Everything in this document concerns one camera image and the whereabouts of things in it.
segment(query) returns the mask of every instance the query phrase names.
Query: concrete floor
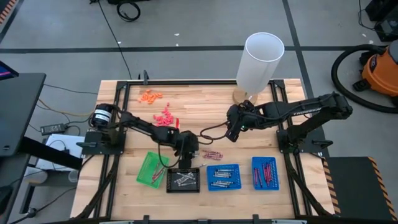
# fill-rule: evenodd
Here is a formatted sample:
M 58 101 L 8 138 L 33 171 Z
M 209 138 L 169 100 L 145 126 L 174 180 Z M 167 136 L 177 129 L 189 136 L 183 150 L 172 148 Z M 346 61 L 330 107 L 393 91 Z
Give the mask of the concrete floor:
M 363 7 L 368 2 L 362 0 Z M 120 54 L 109 52 L 116 43 L 98 4 L 88 3 L 88 0 L 19 0 L 20 9 L 0 43 L 0 60 L 18 72 L 44 72 L 46 83 L 73 90 L 97 91 L 101 80 L 127 79 Z M 159 79 L 235 78 L 240 50 L 226 47 L 220 51 L 165 51 L 163 47 L 243 45 L 252 33 L 271 32 L 290 47 L 274 78 L 301 78 L 307 96 L 317 96 L 334 90 L 330 68 L 341 53 L 337 47 L 370 42 L 383 44 L 375 32 L 358 25 L 357 0 L 151 0 L 138 3 L 142 14 L 133 23 L 120 20 L 115 6 L 106 1 L 102 1 L 102 5 L 122 47 L 154 47 L 129 49 L 124 53 L 133 78 L 143 69 L 151 78 Z M 363 20 L 371 24 L 366 14 Z M 313 48 L 295 52 L 293 46 Z M 323 51 L 325 48 L 318 46 L 336 48 Z M 352 56 L 341 65 L 340 77 L 347 86 L 358 78 L 356 59 Z M 363 94 L 375 102 L 388 104 L 376 93 Z M 74 113 L 92 110 L 96 99 L 94 95 L 49 87 L 44 87 L 40 97 L 54 108 Z M 395 190 L 398 188 L 395 172 L 398 170 L 395 161 L 398 119 L 392 114 L 371 111 L 355 103 L 351 105 L 354 113 L 349 119 L 324 125 L 326 138 L 335 142 L 329 148 L 330 155 L 375 158 L 389 196 L 398 205 Z M 66 121 L 61 114 L 37 108 L 30 123 L 38 128 Z M 86 124 L 79 126 L 84 134 Z M 42 139 L 32 128 L 26 135 Z M 64 190 L 59 187 L 37 189 L 32 205 L 41 207 Z M 72 207 L 72 195 L 73 192 L 69 192 L 36 218 L 23 223 L 66 220 Z M 10 221 L 21 217 L 17 214 L 18 202 Z

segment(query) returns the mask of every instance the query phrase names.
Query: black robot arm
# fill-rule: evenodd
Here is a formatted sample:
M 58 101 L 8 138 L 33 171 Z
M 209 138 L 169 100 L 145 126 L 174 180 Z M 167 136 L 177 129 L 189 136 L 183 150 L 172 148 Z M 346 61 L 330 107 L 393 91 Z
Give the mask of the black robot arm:
M 106 116 L 116 110 L 120 115 L 120 121 L 117 123 L 109 123 Z M 121 111 L 117 106 L 111 104 L 100 104 L 96 106 L 96 110 L 91 120 L 91 127 L 101 131 L 107 135 L 108 144 L 118 143 L 118 130 L 131 128 L 142 134 L 150 136 L 150 138 L 163 146 L 170 146 L 175 151 L 174 155 L 179 156 L 178 167 L 181 169 L 191 168 L 191 159 L 195 156 L 195 151 L 199 149 L 198 138 L 191 131 L 180 131 L 170 126 L 154 126 L 132 115 L 130 112 Z
M 277 126 L 292 116 L 318 112 L 302 124 L 287 128 L 287 140 L 294 144 L 299 139 L 305 138 L 310 131 L 331 119 L 348 118 L 352 111 L 346 98 L 337 93 L 294 103 L 270 102 L 258 106 L 245 100 L 243 103 L 229 108 L 226 136 L 232 142 L 236 142 L 241 131 L 266 129 Z

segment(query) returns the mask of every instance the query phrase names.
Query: white cylinder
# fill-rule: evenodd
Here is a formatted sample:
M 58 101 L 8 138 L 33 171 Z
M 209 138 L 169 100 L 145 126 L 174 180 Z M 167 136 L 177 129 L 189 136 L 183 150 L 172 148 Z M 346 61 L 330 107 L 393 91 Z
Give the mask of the white cylinder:
M 264 90 L 285 52 L 284 43 L 274 34 L 259 32 L 246 40 L 236 83 L 250 95 Z

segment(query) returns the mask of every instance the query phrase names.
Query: wooden base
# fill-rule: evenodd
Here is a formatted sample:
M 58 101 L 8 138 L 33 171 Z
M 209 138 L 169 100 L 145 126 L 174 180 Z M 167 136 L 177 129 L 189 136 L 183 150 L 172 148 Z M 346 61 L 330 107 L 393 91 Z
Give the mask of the wooden base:
M 232 93 L 232 99 L 234 103 L 239 104 L 242 103 L 245 100 L 250 100 L 252 104 L 254 104 L 257 101 L 258 95 L 249 95 L 246 93 L 244 90 L 240 89 L 239 87 L 236 87 L 235 90 Z

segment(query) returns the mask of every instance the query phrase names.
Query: wooden table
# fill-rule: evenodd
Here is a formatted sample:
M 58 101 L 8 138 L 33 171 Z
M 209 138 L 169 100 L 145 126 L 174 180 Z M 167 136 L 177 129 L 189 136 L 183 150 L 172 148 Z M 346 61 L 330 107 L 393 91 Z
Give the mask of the wooden table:
M 289 102 L 304 100 L 304 92 L 299 79 L 284 80 Z M 113 103 L 117 81 L 102 81 L 99 88 L 99 103 Z M 226 121 L 226 112 L 233 104 L 234 85 L 156 85 L 132 86 L 129 95 L 128 111 L 148 122 L 154 122 L 153 115 L 159 115 L 167 102 L 169 111 L 180 119 L 180 129 L 199 133 L 203 128 Z M 163 98 L 154 104 L 139 103 L 146 89 L 163 93 Z M 259 94 L 257 105 L 272 101 L 271 88 L 267 87 Z M 300 124 L 306 118 L 293 118 L 294 124 Z M 157 152 L 157 145 L 149 137 L 129 130 L 126 149 L 120 158 L 118 179 L 113 203 L 112 220 L 142 220 L 150 215 L 151 220 L 192 220 L 208 219 L 250 219 L 253 214 L 260 218 L 293 218 L 287 173 L 283 155 L 278 150 L 275 132 L 277 127 L 241 133 L 236 143 L 224 138 L 212 145 L 200 145 L 200 150 L 220 151 L 222 161 L 211 161 L 197 157 L 193 167 L 207 163 L 239 164 L 242 189 L 221 192 L 209 192 L 206 183 L 206 168 L 201 168 L 201 190 L 199 194 L 167 194 L 165 178 L 159 189 L 153 189 L 136 182 L 136 177 L 148 151 Z M 209 136 L 222 136 L 225 126 L 208 131 Z M 163 147 L 162 155 L 176 161 L 173 151 Z M 280 190 L 255 191 L 252 186 L 251 158 L 253 156 L 272 156 L 277 160 Z M 303 171 L 308 188 L 323 207 L 331 213 L 328 184 L 319 158 L 302 154 Z M 95 156 L 84 166 L 80 174 L 71 217 L 79 214 L 97 191 L 103 156 Z M 304 214 L 302 195 L 296 186 L 300 211 Z M 104 215 L 108 195 L 104 195 L 101 214 Z

